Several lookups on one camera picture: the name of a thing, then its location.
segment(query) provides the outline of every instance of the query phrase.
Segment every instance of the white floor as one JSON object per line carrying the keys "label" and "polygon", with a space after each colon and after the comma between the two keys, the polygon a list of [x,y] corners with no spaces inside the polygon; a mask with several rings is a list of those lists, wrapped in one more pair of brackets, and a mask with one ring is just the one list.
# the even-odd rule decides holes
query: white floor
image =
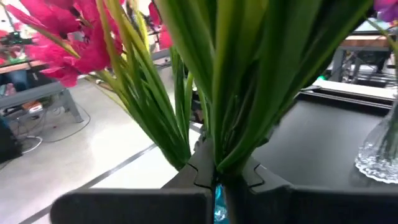
{"label": "white floor", "polygon": [[[172,99],[170,69],[163,69],[160,76]],[[93,180],[100,181],[115,167],[119,170],[94,187],[159,188],[177,173],[138,124],[97,86],[80,80],[70,91],[85,122],[76,124],[69,113],[49,111],[40,136],[53,141],[76,131],[91,118],[90,123],[69,138],[42,143],[0,170],[0,223],[49,223],[46,214],[57,197],[86,187]],[[198,137],[190,131],[192,144]],[[150,146],[150,151],[129,163]]]}

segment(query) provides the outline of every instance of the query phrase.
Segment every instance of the black table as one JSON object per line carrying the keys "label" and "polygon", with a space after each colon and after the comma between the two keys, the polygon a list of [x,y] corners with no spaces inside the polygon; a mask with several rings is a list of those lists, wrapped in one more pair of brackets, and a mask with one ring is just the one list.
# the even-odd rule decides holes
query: black table
{"label": "black table", "polygon": [[256,149],[253,157],[295,185],[398,190],[398,185],[376,182],[354,166],[358,147],[387,114],[392,102],[352,96],[299,96],[271,140]]}

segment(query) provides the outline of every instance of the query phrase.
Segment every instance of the purple flower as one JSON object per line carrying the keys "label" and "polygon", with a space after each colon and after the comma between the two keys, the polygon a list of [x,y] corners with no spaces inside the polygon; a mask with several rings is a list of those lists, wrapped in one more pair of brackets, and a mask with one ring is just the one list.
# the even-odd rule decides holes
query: purple flower
{"label": "purple flower", "polygon": [[379,12],[379,17],[385,22],[398,19],[398,0],[374,0],[374,10]]}

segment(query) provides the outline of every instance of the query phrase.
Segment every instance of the glass vase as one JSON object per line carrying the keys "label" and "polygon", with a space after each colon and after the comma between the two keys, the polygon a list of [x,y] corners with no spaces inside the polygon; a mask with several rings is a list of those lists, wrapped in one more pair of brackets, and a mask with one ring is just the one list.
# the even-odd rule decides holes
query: glass vase
{"label": "glass vase", "polygon": [[355,166],[376,181],[398,184],[398,106],[397,100],[386,117],[368,134]]}

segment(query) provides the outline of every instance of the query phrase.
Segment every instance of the pink gladiolus flower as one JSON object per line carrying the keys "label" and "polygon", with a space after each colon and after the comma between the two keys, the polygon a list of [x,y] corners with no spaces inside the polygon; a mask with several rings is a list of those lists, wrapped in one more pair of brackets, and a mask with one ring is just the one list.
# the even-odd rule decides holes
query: pink gladiolus flower
{"label": "pink gladiolus flower", "polygon": [[61,9],[69,10],[73,7],[75,0],[45,0],[46,3],[53,4],[54,6],[58,6]]}
{"label": "pink gladiolus flower", "polygon": [[21,3],[29,11],[30,16],[11,5],[7,6],[7,10],[25,24],[47,30],[62,38],[70,32],[80,30],[80,23],[68,10],[49,6],[44,0],[21,0]]}
{"label": "pink gladiolus flower", "polygon": [[[77,77],[80,74],[102,70],[110,65],[110,57],[106,50],[104,31],[95,0],[47,0],[48,4],[44,1],[21,0],[32,16],[24,14],[13,6],[7,6],[21,22],[63,37],[64,41],[68,42],[80,56],[80,58],[72,57],[62,47],[43,35],[37,34],[34,38],[35,45],[28,45],[26,54],[32,59],[43,61],[49,65],[48,69],[42,70],[43,74],[56,78],[65,86],[70,87],[76,85]],[[70,11],[62,9],[72,3],[74,3],[73,7],[90,23],[89,27],[81,27]],[[114,34],[115,48],[121,53],[123,47],[118,27],[107,9],[106,14],[109,27]],[[83,40],[75,39],[72,33],[77,34],[76,32],[80,32]]]}

